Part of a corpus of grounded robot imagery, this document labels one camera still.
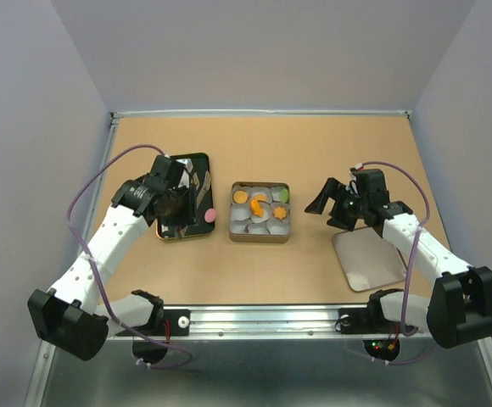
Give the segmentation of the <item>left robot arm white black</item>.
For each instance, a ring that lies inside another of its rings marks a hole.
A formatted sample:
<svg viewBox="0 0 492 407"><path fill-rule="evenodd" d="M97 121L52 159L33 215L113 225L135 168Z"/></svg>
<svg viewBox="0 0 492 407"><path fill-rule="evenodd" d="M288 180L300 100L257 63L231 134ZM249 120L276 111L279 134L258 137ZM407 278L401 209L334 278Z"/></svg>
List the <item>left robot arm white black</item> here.
<svg viewBox="0 0 492 407"><path fill-rule="evenodd" d="M102 224L70 268L27 307L37 336L80 360L92 359L106 340L128 331L138 337L171 333L164 302L137 289L110 302L104 285L126 253L155 221L183 228L196 220L191 159L159 155L151 170L116 192Z"/></svg>

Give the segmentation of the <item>orange fish cookie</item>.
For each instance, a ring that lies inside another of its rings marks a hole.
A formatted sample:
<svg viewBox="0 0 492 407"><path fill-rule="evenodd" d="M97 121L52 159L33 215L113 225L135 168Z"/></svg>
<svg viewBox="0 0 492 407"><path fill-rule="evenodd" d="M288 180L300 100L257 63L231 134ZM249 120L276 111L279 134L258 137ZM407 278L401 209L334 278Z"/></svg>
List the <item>orange fish cookie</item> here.
<svg viewBox="0 0 492 407"><path fill-rule="evenodd" d="M262 218L265 215L265 203L265 201L258 200L257 198L252 199L249 204L252 215L257 218Z"/></svg>

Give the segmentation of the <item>pink round cookie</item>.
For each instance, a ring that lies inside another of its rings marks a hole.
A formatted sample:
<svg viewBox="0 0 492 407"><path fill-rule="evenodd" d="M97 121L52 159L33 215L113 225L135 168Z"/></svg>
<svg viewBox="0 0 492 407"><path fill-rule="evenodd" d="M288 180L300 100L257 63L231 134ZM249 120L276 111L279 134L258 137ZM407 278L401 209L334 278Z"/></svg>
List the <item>pink round cookie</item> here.
<svg viewBox="0 0 492 407"><path fill-rule="evenodd" d="M204 221L211 224L214 223L217 218L217 212L214 208L207 209L204 213Z"/></svg>

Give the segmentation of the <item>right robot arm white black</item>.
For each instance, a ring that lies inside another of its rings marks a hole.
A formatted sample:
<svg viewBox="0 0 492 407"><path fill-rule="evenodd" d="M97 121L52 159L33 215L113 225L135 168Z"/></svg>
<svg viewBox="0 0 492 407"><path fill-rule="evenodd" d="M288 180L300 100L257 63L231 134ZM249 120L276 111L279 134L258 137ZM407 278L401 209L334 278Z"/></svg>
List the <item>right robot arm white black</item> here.
<svg viewBox="0 0 492 407"><path fill-rule="evenodd" d="M442 348L492 337L492 270L453 254L408 205L392 200L382 166L381 161L371 161L351 168L347 184L328 178L305 211L320 215L332 200L329 226L353 231L362 220L407 257L409 270L417 268L425 276L431 295L412 295L408 287L378 290L358 316L349 317L342 332L356 327L381 332L397 322L402 334L428 333Z"/></svg>

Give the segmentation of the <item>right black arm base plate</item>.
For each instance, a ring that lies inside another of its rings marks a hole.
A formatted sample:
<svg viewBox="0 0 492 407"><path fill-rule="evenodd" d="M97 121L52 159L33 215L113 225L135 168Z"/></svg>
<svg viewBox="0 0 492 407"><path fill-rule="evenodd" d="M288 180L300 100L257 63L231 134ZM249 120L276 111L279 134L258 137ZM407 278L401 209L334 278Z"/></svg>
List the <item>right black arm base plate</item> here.
<svg viewBox="0 0 492 407"><path fill-rule="evenodd" d="M335 323L335 330L345 335L396 333L397 323L387 320L379 311L368 308L343 309Z"/></svg>

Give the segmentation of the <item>small orange shaped cookie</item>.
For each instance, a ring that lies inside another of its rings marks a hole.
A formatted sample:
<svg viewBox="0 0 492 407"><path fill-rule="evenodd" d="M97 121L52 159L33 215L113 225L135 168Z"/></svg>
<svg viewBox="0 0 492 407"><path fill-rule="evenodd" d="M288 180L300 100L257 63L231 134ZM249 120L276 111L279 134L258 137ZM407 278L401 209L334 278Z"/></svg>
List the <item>small orange shaped cookie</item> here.
<svg viewBox="0 0 492 407"><path fill-rule="evenodd" d="M272 215L277 220L285 220L288 217L288 210L285 207L283 207L283 206L276 206L272 210Z"/></svg>

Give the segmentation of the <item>metal serving tongs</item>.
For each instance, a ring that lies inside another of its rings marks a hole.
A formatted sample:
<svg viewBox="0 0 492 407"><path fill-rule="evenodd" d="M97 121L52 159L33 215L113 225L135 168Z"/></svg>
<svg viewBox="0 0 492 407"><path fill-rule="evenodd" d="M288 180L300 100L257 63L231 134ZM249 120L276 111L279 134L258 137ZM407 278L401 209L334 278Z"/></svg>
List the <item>metal serving tongs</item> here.
<svg viewBox="0 0 492 407"><path fill-rule="evenodd" d="M189 181L194 191L194 217L188 225L175 227L175 238L178 240L206 236L215 229L215 222L209 224L204 221L206 210L214 208L210 167L195 164Z"/></svg>

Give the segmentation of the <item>dark green metal tray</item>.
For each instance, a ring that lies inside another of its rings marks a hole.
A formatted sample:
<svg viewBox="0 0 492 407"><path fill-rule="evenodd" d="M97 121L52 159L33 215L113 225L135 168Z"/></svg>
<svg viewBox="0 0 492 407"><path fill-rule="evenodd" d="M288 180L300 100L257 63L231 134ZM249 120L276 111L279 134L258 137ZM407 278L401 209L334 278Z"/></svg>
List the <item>dark green metal tray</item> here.
<svg viewBox="0 0 492 407"><path fill-rule="evenodd" d="M217 213L214 207L210 159L207 153L172 155L173 159L186 165L189 185L195 191L195 222L177 229L162 220L156 221L156 235L164 241L209 235L215 229Z"/></svg>

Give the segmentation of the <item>aluminium frame rail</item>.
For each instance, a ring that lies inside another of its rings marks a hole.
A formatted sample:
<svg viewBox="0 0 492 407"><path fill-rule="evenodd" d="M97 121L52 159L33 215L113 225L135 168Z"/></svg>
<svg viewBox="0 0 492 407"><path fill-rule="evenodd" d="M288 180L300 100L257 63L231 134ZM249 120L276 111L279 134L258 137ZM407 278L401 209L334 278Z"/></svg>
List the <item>aluminium frame rail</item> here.
<svg viewBox="0 0 492 407"><path fill-rule="evenodd" d="M397 332L390 334L345 335L335 330L335 323L343 309L367 308L364 304L310 304L310 305L169 305L162 309L189 309L189 335L171 337L173 340L254 340L302 338L384 338L402 335L400 323Z"/></svg>

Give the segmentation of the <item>orange round sandwich cookie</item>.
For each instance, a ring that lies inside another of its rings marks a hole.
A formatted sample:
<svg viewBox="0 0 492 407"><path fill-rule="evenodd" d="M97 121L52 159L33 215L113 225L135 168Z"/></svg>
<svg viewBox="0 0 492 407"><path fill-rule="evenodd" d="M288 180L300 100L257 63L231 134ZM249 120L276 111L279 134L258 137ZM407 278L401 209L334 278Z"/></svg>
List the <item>orange round sandwich cookie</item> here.
<svg viewBox="0 0 492 407"><path fill-rule="evenodd" d="M233 202L235 204L244 204L248 202L249 195L242 190L237 190L232 196Z"/></svg>

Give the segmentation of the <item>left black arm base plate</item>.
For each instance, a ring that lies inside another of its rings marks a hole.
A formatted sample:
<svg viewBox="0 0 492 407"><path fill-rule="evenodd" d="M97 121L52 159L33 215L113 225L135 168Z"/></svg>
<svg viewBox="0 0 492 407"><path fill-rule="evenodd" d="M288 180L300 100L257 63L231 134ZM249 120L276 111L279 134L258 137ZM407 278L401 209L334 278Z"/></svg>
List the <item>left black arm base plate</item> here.
<svg viewBox="0 0 492 407"><path fill-rule="evenodd" d="M191 311L189 309L160 309L148 322L136 329L150 337L186 337L189 335Z"/></svg>

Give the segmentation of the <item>green round cookie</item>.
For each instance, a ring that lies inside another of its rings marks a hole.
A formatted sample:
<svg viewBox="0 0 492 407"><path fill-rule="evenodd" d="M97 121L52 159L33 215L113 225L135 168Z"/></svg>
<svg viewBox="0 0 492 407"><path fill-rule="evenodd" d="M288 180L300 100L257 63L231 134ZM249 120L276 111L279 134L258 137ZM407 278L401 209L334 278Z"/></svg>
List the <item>green round cookie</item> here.
<svg viewBox="0 0 492 407"><path fill-rule="evenodd" d="M283 188L279 192L279 201L282 203L287 203L289 200L289 190L287 188Z"/></svg>

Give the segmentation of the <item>gold tin lid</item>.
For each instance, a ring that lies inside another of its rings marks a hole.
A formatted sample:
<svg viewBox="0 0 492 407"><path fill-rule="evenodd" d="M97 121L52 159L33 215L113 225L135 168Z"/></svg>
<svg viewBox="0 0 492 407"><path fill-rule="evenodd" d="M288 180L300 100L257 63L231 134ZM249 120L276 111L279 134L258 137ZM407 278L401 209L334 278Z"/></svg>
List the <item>gold tin lid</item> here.
<svg viewBox="0 0 492 407"><path fill-rule="evenodd" d="M335 234L332 243L349 287L357 293L405 280L399 251L372 228Z"/></svg>

